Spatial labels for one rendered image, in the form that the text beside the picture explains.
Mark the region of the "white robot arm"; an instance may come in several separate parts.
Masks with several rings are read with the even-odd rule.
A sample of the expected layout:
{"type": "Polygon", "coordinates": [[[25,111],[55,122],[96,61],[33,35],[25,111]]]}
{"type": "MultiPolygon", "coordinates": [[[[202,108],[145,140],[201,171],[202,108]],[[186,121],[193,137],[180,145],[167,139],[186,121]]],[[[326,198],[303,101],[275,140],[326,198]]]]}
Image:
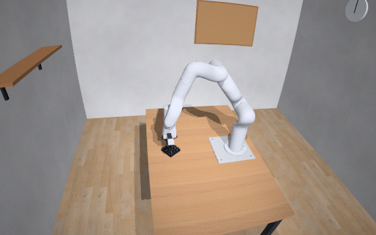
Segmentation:
{"type": "Polygon", "coordinates": [[[244,141],[248,125],[255,121],[255,112],[243,95],[241,97],[240,90],[219,60],[212,60],[209,64],[194,61],[185,67],[172,94],[171,103],[164,105],[164,127],[168,129],[175,127],[181,114],[184,100],[197,77],[217,82],[232,104],[239,121],[234,122],[230,140],[225,143],[224,148],[231,155],[243,155],[247,149],[244,141]]]}

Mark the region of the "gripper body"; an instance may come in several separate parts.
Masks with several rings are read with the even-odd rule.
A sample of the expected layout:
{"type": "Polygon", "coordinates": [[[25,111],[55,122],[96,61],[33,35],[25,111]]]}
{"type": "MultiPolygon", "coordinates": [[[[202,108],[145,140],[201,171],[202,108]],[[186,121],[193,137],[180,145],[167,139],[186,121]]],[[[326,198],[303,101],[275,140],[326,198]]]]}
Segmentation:
{"type": "Polygon", "coordinates": [[[176,137],[176,126],[174,128],[171,128],[171,129],[167,129],[163,126],[163,138],[164,139],[167,139],[167,133],[171,133],[172,137],[175,138],[176,137]]]}

